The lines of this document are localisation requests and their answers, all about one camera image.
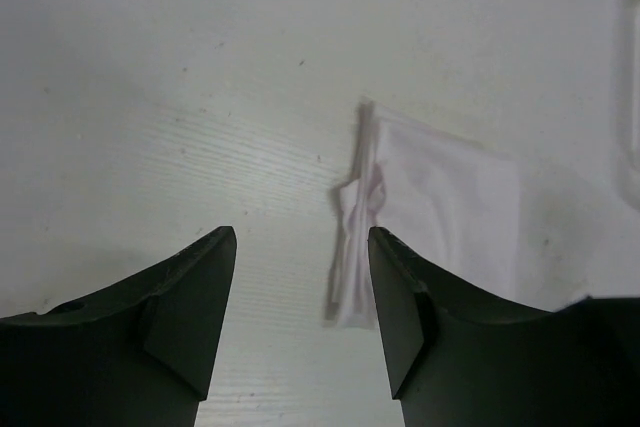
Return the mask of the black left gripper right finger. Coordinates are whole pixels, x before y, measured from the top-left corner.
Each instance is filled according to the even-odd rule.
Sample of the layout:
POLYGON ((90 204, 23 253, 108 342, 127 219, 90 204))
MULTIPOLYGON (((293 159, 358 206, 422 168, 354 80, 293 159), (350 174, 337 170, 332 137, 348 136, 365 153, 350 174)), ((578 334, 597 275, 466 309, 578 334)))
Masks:
POLYGON ((639 301, 547 312, 421 258, 388 230, 368 251, 392 397, 409 426, 635 426, 639 301))

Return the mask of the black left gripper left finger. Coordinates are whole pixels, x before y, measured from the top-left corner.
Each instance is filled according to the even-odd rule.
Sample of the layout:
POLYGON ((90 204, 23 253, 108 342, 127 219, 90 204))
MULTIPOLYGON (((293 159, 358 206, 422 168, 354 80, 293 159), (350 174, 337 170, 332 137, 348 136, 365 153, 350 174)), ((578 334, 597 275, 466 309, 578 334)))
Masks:
POLYGON ((44 314, 1 322, 5 426, 191 426, 211 384, 236 259, 220 227, 44 314))

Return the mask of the white tank top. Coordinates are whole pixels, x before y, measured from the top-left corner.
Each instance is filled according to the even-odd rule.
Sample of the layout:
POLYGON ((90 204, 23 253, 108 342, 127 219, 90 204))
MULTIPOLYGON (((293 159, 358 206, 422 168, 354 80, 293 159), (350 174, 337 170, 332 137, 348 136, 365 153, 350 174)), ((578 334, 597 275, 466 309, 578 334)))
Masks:
POLYGON ((373 102, 361 104, 358 117, 351 177, 333 193, 340 227, 326 321, 375 327, 373 227, 472 284, 513 298, 521 198, 516 162, 373 102))

